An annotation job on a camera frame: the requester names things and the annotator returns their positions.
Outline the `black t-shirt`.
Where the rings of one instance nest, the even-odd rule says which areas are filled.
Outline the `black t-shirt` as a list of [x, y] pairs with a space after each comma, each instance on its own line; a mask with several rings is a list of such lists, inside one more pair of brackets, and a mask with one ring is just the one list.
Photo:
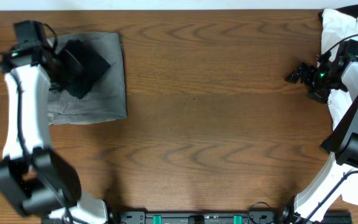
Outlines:
[[80, 40], [69, 40], [58, 54], [63, 73], [57, 81], [58, 90], [82, 99], [111, 67], [93, 48]]

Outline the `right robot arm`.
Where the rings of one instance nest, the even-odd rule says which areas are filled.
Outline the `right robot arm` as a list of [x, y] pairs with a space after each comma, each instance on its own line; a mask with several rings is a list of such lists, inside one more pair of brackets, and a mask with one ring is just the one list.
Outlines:
[[287, 205], [278, 223], [322, 223], [328, 208], [341, 197], [358, 205], [358, 57], [339, 57], [318, 67], [301, 63], [286, 79], [304, 83], [310, 96], [327, 102], [331, 90], [344, 90], [352, 103], [321, 146], [328, 160], [304, 191]]

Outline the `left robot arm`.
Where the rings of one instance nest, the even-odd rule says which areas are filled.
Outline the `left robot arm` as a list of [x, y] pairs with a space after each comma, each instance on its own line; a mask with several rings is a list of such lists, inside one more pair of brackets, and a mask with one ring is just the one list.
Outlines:
[[47, 95], [56, 65], [48, 44], [24, 43], [2, 57], [9, 124], [0, 193], [20, 216], [42, 223], [110, 223], [106, 202], [84, 192], [76, 170], [53, 150]]

